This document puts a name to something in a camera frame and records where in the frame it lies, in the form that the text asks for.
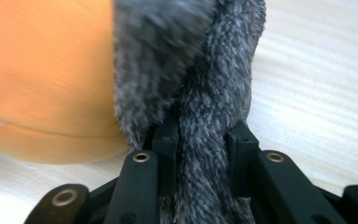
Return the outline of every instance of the gray fur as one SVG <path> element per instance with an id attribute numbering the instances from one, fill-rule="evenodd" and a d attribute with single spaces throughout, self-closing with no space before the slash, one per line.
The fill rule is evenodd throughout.
<path id="1" fill-rule="evenodd" d="M 264 1 L 116 4 L 116 111 L 130 150 L 172 104 L 179 120 L 179 187 L 161 199 L 161 223 L 252 222 L 247 201 L 230 195 L 223 137 L 249 111 Z"/>

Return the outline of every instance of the light wood surface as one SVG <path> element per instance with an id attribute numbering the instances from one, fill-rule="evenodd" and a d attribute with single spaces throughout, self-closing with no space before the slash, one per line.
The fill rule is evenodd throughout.
<path id="1" fill-rule="evenodd" d="M 288 154 L 324 189 L 358 184 L 358 1 L 267 1 L 253 64 L 248 123 L 263 149 Z M 78 165 L 41 165 L 0 153 L 0 223 L 22 223 L 61 184 L 95 189 L 125 155 Z"/>

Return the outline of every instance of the orange object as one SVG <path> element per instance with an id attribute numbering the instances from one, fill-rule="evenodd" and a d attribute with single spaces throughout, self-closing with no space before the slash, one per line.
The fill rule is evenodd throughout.
<path id="1" fill-rule="evenodd" d="M 126 150 L 109 0 L 0 0 L 0 151 L 43 163 Z"/>

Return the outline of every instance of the furry fabric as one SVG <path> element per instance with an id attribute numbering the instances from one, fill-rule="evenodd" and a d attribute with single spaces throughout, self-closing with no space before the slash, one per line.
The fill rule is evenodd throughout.
<path id="1" fill-rule="evenodd" d="M 130 151 L 171 109 L 179 122 L 178 190 L 161 223 L 252 222 L 229 191 L 224 135 L 247 116 L 263 0 L 117 0 L 116 111 Z"/>

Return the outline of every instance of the gray plush material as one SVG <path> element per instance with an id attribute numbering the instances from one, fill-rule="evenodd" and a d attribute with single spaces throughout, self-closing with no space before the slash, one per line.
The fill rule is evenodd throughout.
<path id="1" fill-rule="evenodd" d="M 229 192 L 224 135 L 247 117 L 263 0 L 117 0 L 116 111 L 130 151 L 171 110 L 179 122 L 178 190 L 161 223 L 249 223 Z"/>

